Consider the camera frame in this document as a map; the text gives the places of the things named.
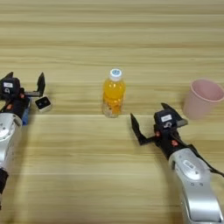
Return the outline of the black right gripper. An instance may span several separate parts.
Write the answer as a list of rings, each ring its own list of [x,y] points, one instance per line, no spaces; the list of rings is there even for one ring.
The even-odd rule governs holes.
[[[131,127],[140,145],[154,143],[164,153],[166,159],[169,159],[172,153],[187,147],[178,133],[178,128],[187,125],[187,120],[182,119],[180,114],[167,103],[162,102],[161,105],[163,109],[169,109],[174,114],[176,122],[156,122],[154,124],[154,135],[146,138],[139,129],[137,119],[133,114],[130,114]]]

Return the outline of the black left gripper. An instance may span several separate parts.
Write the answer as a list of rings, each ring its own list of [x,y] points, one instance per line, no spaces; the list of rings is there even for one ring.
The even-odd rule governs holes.
[[[1,80],[11,78],[13,78],[13,72],[6,74]],[[3,107],[0,108],[0,114],[9,113],[18,116],[19,118],[22,118],[25,110],[29,106],[30,99],[32,97],[41,97],[44,94],[46,81],[45,81],[45,75],[43,73],[38,77],[37,85],[38,85],[37,91],[33,92],[20,91],[18,95],[10,95],[10,96],[0,95],[0,101],[5,102]]]

